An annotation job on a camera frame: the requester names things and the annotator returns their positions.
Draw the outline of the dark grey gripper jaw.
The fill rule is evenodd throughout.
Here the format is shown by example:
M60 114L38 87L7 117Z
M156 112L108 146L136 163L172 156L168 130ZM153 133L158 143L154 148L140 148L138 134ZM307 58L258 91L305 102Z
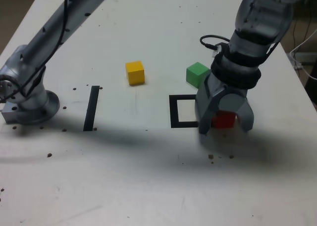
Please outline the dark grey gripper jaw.
M213 97L207 97L206 89L202 84L195 98L195 115L198 122L198 132L206 135L211 128L211 120L219 110L218 103L221 98L221 93Z

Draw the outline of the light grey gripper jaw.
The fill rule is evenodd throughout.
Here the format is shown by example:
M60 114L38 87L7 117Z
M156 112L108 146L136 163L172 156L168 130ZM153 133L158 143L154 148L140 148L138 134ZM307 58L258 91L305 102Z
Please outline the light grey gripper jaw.
M238 94L227 94L219 101L219 110L236 114L239 124L245 132L254 124L254 113L247 99Z

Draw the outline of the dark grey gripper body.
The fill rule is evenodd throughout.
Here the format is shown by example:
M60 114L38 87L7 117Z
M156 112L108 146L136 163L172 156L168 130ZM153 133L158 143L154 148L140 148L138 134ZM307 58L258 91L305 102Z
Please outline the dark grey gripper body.
M243 97L246 97L248 92L246 89L239 89L225 84L224 82L218 80L212 72L206 76L204 87L206 89L207 97L213 97L223 90L227 91L228 93L241 95Z

